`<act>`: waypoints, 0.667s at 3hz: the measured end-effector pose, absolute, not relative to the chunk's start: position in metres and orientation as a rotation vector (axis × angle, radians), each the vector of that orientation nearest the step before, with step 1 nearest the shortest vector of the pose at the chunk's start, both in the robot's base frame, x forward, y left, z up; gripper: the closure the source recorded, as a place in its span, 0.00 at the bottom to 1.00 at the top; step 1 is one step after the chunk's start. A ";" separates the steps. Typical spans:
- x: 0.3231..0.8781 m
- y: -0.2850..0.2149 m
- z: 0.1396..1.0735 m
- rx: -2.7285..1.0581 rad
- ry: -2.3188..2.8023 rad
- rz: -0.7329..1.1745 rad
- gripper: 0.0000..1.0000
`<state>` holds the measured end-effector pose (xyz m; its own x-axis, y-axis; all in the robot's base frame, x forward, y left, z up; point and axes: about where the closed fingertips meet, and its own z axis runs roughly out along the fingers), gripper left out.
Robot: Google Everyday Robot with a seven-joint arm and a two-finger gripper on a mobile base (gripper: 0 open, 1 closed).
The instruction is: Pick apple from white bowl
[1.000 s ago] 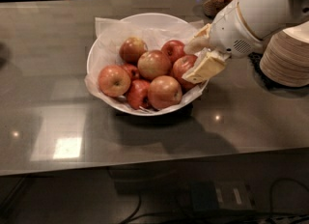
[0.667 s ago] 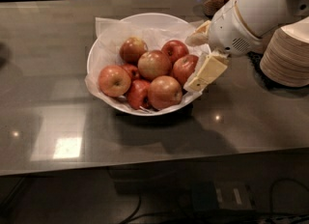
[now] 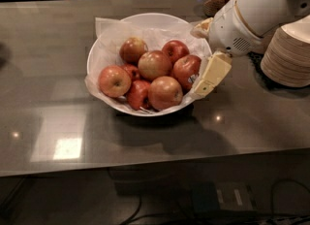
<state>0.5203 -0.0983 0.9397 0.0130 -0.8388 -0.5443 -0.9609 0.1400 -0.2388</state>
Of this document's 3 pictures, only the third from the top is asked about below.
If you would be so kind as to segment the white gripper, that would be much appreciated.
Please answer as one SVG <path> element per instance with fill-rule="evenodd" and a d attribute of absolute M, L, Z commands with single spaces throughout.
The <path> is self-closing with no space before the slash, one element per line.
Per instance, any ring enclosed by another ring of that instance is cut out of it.
<path fill-rule="evenodd" d="M 249 28 L 237 0 L 230 0 L 214 18 L 209 17 L 196 24 L 191 34 L 196 38 L 207 39 L 213 51 L 220 50 L 207 59 L 205 67 L 201 67 L 200 74 L 189 92 L 194 100 L 210 94 L 229 73 L 233 60 L 227 53 L 232 56 L 245 55 L 263 41 Z"/>

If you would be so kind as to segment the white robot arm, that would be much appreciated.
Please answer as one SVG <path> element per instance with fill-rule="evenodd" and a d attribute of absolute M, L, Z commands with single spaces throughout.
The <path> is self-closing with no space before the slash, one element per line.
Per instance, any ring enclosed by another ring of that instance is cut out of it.
<path fill-rule="evenodd" d="M 232 68 L 232 58 L 258 48 L 275 27 L 309 15 L 310 0 L 230 0 L 215 16 L 196 25 L 191 34 L 205 38 L 212 49 L 190 94 L 207 96 Z"/>

